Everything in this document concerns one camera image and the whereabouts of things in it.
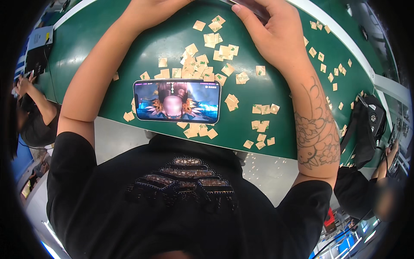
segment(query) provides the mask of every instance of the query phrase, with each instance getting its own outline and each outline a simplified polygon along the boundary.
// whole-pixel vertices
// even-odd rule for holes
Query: green table surface
[[[62,103],[76,70],[105,31],[122,14],[128,2],[128,0],[96,1],[80,10],[55,31],[54,47],[49,57],[54,87],[52,87],[49,69],[39,77],[39,83],[49,100]],[[317,52],[320,51],[325,55],[323,63],[327,66],[327,73],[320,72],[321,61],[317,56],[309,57],[326,95],[333,104],[333,116],[342,128],[349,122],[350,103],[355,101],[355,96],[362,90],[372,94],[373,84],[360,64],[335,35],[327,34],[324,29],[322,31],[311,29],[309,21],[315,19],[301,10],[299,14],[303,33],[309,40],[306,49],[309,51],[313,47]],[[223,42],[217,44],[215,49],[204,47],[203,34],[212,33],[208,24],[217,15],[226,20],[223,28],[218,31]],[[196,20],[207,23],[203,31],[192,28]],[[99,116],[150,131],[186,138],[183,129],[175,123],[138,119],[126,122],[123,115],[126,111],[131,111],[132,84],[140,79],[140,74],[147,71],[151,78],[159,74],[161,68],[158,67],[158,58],[160,57],[168,58],[167,68],[181,68],[181,54],[185,47],[192,43],[196,44],[199,51],[195,56],[206,54],[210,61],[208,65],[214,67],[214,73],[223,74],[221,69],[226,62],[235,68],[235,72],[227,78],[222,87],[220,120],[214,127],[208,126],[209,129],[214,128],[218,136],[213,139],[207,136],[195,137],[191,140],[235,150],[296,159],[296,133],[289,87],[279,71],[258,53],[243,23],[231,11],[231,6],[220,1],[192,2],[167,21],[139,35],[118,69],[119,80],[109,86]],[[240,47],[238,56],[234,56],[232,61],[214,61],[214,50],[218,50],[220,45],[228,44]],[[347,65],[349,58],[352,60],[352,67]],[[332,83],[327,77],[329,72],[333,73],[334,67],[338,67],[340,63],[346,68],[347,73],[346,76],[342,74],[335,76],[332,83],[338,83],[338,90],[334,92]],[[265,76],[255,75],[257,65],[266,66]],[[237,85],[235,74],[242,71],[248,74],[250,80],[244,85]],[[91,76],[98,77],[99,73],[100,71],[95,71]],[[239,99],[239,109],[229,112],[224,103],[228,94],[234,94]],[[338,108],[340,102],[344,104],[342,110]],[[252,114],[253,104],[272,103],[280,106],[277,115]],[[247,139],[256,142],[259,133],[251,128],[251,121],[254,120],[270,121],[269,129],[264,134],[267,138],[275,137],[275,145],[266,146],[261,150],[258,150],[255,145],[251,149],[243,147]],[[349,157],[354,146],[355,139],[351,139],[341,162],[352,163]]]

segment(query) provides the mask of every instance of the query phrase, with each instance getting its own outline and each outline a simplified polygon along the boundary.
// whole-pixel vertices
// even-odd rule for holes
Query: video on phone screen
[[[134,93],[143,120],[218,120],[220,86],[215,82],[135,82]]]

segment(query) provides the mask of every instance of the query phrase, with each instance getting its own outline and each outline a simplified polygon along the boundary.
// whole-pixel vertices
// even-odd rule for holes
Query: tattooed forearm
[[[303,115],[295,109],[298,162],[310,170],[340,159],[335,121],[318,78],[315,75],[312,79],[311,87],[302,85],[309,98],[310,112]]]

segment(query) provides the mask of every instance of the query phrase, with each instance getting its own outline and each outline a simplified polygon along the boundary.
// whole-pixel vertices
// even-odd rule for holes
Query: coworker
[[[111,75],[142,31],[190,2],[132,0],[83,61],[62,104],[46,211],[72,258],[309,257],[336,181],[339,136],[298,11],[283,0],[257,1],[271,15],[266,26],[244,6],[232,10],[292,92],[299,173],[286,197],[275,208],[242,178],[231,150],[161,134],[96,165],[94,120]]]
[[[381,161],[372,174],[371,180],[357,170],[356,167],[341,167],[338,170],[338,178],[335,184],[334,193],[342,210],[356,219],[368,220],[377,216],[383,221],[390,221],[392,214],[396,212],[399,204],[398,185],[392,179],[378,181],[387,176],[387,170],[391,166],[398,152],[398,140],[394,142],[392,149],[386,148],[386,157]],[[388,195],[378,194],[378,187],[383,185],[382,192]]]
[[[36,77],[29,79],[20,75],[16,93],[17,131],[23,141],[31,147],[44,147],[55,142],[58,130],[60,105],[54,104],[32,84]]]

